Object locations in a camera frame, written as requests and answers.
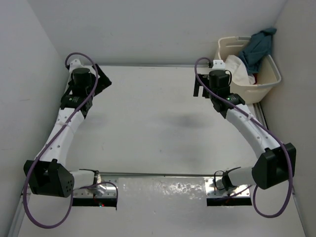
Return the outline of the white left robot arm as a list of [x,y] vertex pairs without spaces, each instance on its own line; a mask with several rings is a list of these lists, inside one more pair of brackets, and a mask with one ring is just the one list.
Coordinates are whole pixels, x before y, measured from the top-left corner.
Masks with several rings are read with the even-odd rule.
[[24,172],[29,171],[29,187],[33,194],[67,198],[75,189],[93,185],[95,171],[80,169],[68,171],[66,158],[75,132],[83,123],[92,107],[92,97],[101,93],[112,83],[104,72],[97,68],[98,76],[85,67],[79,59],[67,67],[70,73],[68,88],[61,99],[61,105],[53,130],[46,142],[37,164],[27,160]]

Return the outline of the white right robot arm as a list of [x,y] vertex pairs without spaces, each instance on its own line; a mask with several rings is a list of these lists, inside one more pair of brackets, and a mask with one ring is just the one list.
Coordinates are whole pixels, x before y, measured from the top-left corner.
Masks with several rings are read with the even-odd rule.
[[231,92],[230,76],[224,70],[195,76],[194,96],[203,87],[203,97],[211,100],[215,111],[240,132],[256,155],[252,166],[223,172],[222,187],[228,191],[240,185],[254,185],[266,190],[284,181],[292,185],[296,148],[291,143],[282,143],[251,114],[245,101]]

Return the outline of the white printed t shirt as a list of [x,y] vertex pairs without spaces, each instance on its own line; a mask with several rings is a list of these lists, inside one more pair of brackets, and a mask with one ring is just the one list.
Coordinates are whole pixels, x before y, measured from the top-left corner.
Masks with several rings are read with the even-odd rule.
[[232,81],[237,85],[254,85],[255,77],[248,74],[245,64],[235,55],[229,55],[225,61],[225,69],[232,73]]

